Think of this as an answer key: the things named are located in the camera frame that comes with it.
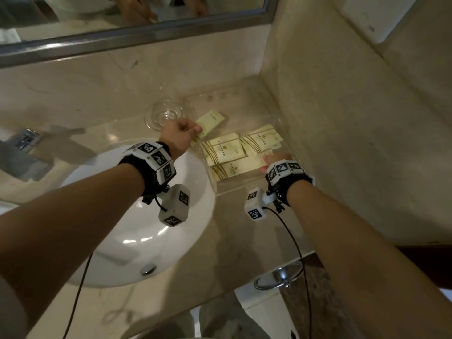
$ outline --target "clear acrylic tray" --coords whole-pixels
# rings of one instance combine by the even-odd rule
[[[193,120],[211,110],[218,111],[225,119],[194,146],[194,151],[205,163],[215,193],[227,193],[261,180],[263,174],[256,161],[261,157],[258,153],[269,149],[273,153],[290,152],[288,143],[284,140],[286,131],[280,110],[260,79],[245,79],[229,87],[190,95],[184,99],[185,114]],[[266,125],[272,126],[283,139],[276,146],[272,144],[275,140],[273,131],[264,127]],[[237,136],[224,137],[232,133]],[[253,138],[260,138],[258,145]],[[245,150],[235,156],[231,149],[240,151],[240,144]],[[224,162],[224,159],[231,158],[232,161]],[[247,158],[247,161],[237,163],[238,159],[243,158]],[[243,171],[244,165],[255,168],[224,178],[230,176],[234,168]]]

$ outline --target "white ceramic sink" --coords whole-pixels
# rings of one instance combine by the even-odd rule
[[[74,170],[61,186],[110,169],[121,159],[121,153],[133,144],[88,160]],[[158,220],[160,209],[155,201],[146,205],[141,198],[138,199],[94,251],[85,286],[116,287],[155,276],[177,262],[198,240],[212,216],[215,194],[202,161],[194,154],[186,152],[174,165],[177,175],[169,183],[170,186],[182,183],[191,193],[188,220],[176,227],[167,227]],[[74,273],[70,283],[80,283],[85,264]],[[142,269],[146,270],[150,264],[156,266],[155,271],[142,275]]]

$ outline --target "wire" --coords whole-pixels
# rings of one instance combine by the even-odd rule
[[[293,243],[295,244],[295,246],[297,247],[297,251],[298,254],[300,255],[300,260],[302,261],[302,265],[303,265],[303,275],[305,276],[305,286],[306,286],[306,294],[308,297],[308,308],[309,308],[309,339],[312,338],[312,310],[311,310],[311,299],[309,297],[309,289],[308,289],[308,280],[306,278],[306,269],[305,269],[305,262],[304,259],[302,257],[302,252],[300,251],[300,248],[298,247],[297,241],[295,240],[294,236],[292,235],[291,231],[289,230],[289,228],[287,227],[287,225],[285,224],[285,222],[281,219],[281,217],[279,216],[279,214],[277,212],[275,212],[273,209],[268,208],[268,207],[262,207],[263,209],[267,209],[269,211],[271,211],[272,213],[274,213],[274,215],[276,215],[278,217],[278,219],[283,223],[284,227],[286,228],[287,232],[289,232],[290,237],[293,240]]]
[[[91,262],[91,258],[93,258],[93,254],[90,254],[88,257],[88,261],[86,262],[85,269],[83,270],[82,280],[80,281],[79,290],[77,290],[76,300],[74,301],[74,305],[72,306],[71,316],[69,318],[69,322],[67,323],[66,331],[64,332],[63,339],[66,339],[67,334],[69,333],[69,329],[71,328],[72,319],[74,318],[74,313],[76,312],[77,301],[79,300],[80,292],[82,291],[83,282],[85,281],[86,272],[88,271],[89,262]]]
[[[159,204],[159,201],[157,200],[157,197],[155,197],[154,199],[155,199],[155,202],[157,202],[157,205],[160,207],[161,210],[163,210],[163,211],[168,211],[168,209],[166,209],[165,207],[162,207],[162,206]]]

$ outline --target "grey pants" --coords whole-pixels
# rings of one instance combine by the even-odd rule
[[[202,305],[199,310],[199,325],[203,338],[270,339],[246,314],[233,291]],[[193,338],[194,334],[194,320],[187,311],[139,336],[139,339]]]

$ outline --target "silver mirror frame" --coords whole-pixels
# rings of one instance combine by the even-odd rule
[[[0,46],[0,68],[269,24],[278,0],[262,8]]]

